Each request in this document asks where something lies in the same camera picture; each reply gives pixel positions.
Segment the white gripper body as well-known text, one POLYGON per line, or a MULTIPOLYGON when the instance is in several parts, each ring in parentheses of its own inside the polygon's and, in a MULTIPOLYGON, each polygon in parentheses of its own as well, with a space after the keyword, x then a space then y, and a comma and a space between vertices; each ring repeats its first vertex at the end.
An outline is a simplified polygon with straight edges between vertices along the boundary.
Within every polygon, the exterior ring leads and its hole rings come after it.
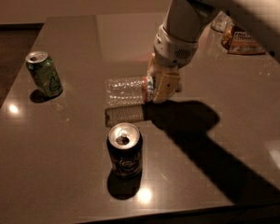
POLYGON ((198 48, 199 32, 186 29, 181 36, 172 35, 162 24, 154 39, 154 52, 161 66, 181 68, 192 60, 198 48))

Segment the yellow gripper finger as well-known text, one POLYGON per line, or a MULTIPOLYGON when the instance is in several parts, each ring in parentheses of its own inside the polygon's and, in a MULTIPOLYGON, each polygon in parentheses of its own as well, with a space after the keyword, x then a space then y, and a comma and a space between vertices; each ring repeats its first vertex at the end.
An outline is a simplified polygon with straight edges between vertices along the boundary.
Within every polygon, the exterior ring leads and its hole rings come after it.
POLYGON ((151 77, 155 77, 159 72, 159 64, 156 61, 155 54, 152 53, 147 67, 147 74, 151 77))
POLYGON ((157 72, 154 78, 154 92, 152 101, 160 104, 171 98, 178 88, 180 74, 178 72, 157 72))

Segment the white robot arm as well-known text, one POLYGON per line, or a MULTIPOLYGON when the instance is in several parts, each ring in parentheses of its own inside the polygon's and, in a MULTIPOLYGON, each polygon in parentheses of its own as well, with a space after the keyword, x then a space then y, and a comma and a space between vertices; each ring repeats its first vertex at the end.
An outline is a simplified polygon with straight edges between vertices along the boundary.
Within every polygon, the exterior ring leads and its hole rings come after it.
POLYGON ((189 64, 204 28, 227 14, 280 64, 280 0, 172 0, 154 39, 147 73, 154 78, 151 100, 168 100, 179 85, 179 69, 189 64))

